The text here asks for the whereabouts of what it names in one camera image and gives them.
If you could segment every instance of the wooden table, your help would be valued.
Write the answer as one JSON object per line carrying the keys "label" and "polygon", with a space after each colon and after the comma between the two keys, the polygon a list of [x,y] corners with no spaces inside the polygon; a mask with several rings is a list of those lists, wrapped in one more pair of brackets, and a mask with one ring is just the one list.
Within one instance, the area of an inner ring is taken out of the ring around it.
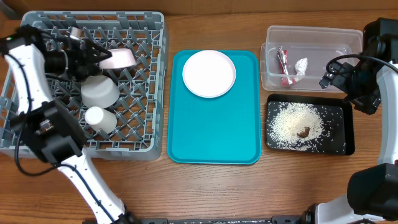
{"label": "wooden table", "polygon": [[[381,108],[372,116],[354,111],[356,152],[352,156],[272,151],[263,144],[262,156],[253,166],[177,164],[166,153],[172,61],[184,49],[250,50],[260,58],[260,46],[266,41],[267,28],[271,25],[362,30],[378,17],[398,19],[398,11],[166,17],[170,52],[162,155],[150,162],[94,159],[95,166],[110,189],[141,218],[299,215],[315,202],[339,197],[346,192],[354,172],[376,165],[381,146]],[[7,21],[1,35],[9,34],[19,23]],[[2,60],[0,83],[6,69]],[[260,89],[264,122],[264,105],[271,92]],[[322,93],[322,96],[344,95]],[[22,165],[32,171],[48,166],[32,159],[23,160]],[[10,157],[0,156],[0,223],[81,223],[93,217],[86,202],[60,172],[26,177],[17,171]]]}

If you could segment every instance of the transparent container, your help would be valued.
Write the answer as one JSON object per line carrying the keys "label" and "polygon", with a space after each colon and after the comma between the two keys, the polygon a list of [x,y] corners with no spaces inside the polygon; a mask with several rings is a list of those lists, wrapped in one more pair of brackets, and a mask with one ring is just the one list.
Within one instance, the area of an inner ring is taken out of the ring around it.
{"label": "transparent container", "polygon": [[[267,42],[261,46],[261,82],[269,91],[326,91],[340,92],[334,86],[322,90],[319,81],[326,72],[326,64],[333,58],[362,52],[363,33],[360,30],[322,27],[270,26]],[[289,76],[281,74],[277,49],[287,50]],[[308,58],[305,76],[290,86],[282,86],[283,77],[295,78],[295,64]],[[356,58],[341,59],[355,65]]]}

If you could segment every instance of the dish rack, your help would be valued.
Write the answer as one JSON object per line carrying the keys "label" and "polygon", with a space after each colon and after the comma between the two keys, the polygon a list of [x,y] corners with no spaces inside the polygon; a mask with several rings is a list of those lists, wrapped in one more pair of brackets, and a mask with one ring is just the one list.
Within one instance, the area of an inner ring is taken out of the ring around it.
{"label": "dish rack", "polygon": [[[102,70],[121,92],[110,108],[118,124],[110,134],[92,130],[84,120],[88,109],[81,102],[80,84],[48,79],[53,97],[74,115],[85,130],[85,147],[91,157],[111,160],[156,160],[162,151],[164,119],[164,78],[169,51],[169,33],[159,12],[27,12],[21,25],[45,30],[53,37],[66,35],[72,27],[84,37],[106,48],[132,50],[137,65],[131,68]],[[50,40],[48,50],[60,50],[63,44]],[[0,97],[0,152],[14,156],[17,134],[10,128],[16,115],[18,97],[9,70]],[[35,158],[27,146],[19,148],[20,157]]]}

